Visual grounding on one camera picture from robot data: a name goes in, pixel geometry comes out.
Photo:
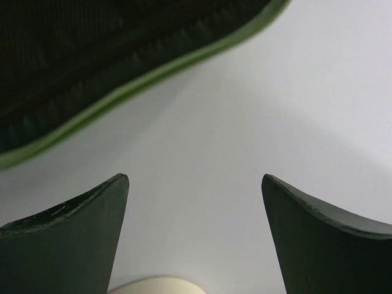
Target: curved edge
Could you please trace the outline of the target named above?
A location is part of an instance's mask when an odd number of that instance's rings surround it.
[[[105,195],[105,192],[109,189],[121,185],[127,190],[129,189],[129,179],[124,174],[118,174],[90,191],[52,208],[46,209],[45,211],[5,224],[0,227],[0,236],[36,232],[55,226],[68,217],[88,208],[89,204]]]
[[[359,216],[324,202],[272,175],[263,177],[262,191],[264,199],[269,197],[266,188],[270,185],[274,185],[275,189],[285,192],[307,213],[339,230],[369,239],[392,239],[392,225]]]
[[[150,277],[114,289],[109,294],[206,294],[199,286],[177,277]]]
[[[95,119],[106,114],[111,109],[121,105],[134,95],[148,89],[158,82],[162,82],[174,74],[194,65],[204,59],[210,58],[229,48],[253,37],[256,33],[266,29],[289,5],[291,0],[271,0],[271,2],[247,24],[230,35],[202,48],[176,58],[140,78],[114,89],[101,101],[89,107],[52,133],[36,140],[24,147],[0,154],[0,170],[7,169],[44,152],[57,145],[67,137],[78,132]]]

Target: white background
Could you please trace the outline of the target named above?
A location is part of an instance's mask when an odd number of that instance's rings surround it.
[[[111,287],[151,275],[208,293],[285,293],[265,173],[392,223],[392,10],[294,0],[265,32],[153,87],[0,177],[0,225],[122,172]]]

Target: green edge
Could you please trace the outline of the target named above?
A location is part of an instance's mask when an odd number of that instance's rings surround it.
[[[188,53],[172,62],[168,62],[156,70],[118,87],[100,101],[96,102],[79,115],[76,115],[76,117],[48,135],[24,147],[1,154],[0,169],[10,168],[31,159],[65,140],[98,117],[104,115],[106,112],[127,101],[136,94],[148,89],[150,86],[165,80],[193,64],[199,63],[206,58],[214,56],[251,38],[271,24],[283,12],[289,2],[290,0],[272,0],[259,15],[227,37],[197,51]]]

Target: black mesh fabric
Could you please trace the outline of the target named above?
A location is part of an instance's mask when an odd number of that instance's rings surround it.
[[[233,33],[270,2],[0,0],[0,154]]]
[[[0,85],[34,74],[123,23],[108,1],[1,1]]]

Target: white round object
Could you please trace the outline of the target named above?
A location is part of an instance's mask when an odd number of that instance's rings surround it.
[[[191,282],[175,277],[153,277],[118,288],[111,294],[205,294]]]

